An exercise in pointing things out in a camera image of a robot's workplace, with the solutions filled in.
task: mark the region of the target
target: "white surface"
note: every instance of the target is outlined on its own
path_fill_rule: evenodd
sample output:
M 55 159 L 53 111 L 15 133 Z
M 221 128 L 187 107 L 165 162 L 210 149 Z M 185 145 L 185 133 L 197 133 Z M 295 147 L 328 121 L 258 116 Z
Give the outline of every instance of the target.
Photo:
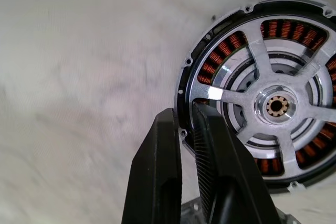
M 247 1 L 0 0 L 0 223 L 119 223 L 131 161 L 173 105 L 186 53 Z M 187 201 L 196 171 L 182 158 Z M 335 189 L 275 202 L 334 223 Z

